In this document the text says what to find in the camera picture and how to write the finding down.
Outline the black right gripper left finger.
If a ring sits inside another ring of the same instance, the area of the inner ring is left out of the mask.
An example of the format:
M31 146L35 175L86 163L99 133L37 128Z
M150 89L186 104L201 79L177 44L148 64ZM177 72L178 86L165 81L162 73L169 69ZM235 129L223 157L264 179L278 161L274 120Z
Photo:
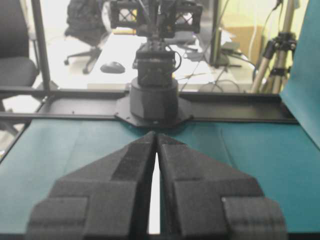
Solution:
M57 179L30 215L28 240L142 240L147 236L156 134Z

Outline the black robot arm with base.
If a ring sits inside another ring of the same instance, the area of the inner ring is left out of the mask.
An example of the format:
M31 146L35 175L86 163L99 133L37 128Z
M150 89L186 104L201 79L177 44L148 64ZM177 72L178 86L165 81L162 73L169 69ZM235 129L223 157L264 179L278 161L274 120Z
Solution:
M203 7L190 0L113 0L111 27L126 27L145 37L135 53L137 77L128 95L117 100L115 116L140 128L171 128L192 119L188 100L179 97L173 74L181 66L166 39L176 32L199 33Z

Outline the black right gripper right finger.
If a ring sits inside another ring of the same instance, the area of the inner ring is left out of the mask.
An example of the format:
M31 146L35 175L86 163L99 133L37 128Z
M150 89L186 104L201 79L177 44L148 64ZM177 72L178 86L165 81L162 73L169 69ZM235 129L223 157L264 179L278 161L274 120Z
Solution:
M285 240L279 204L255 177L165 134L157 136L163 222L182 240Z

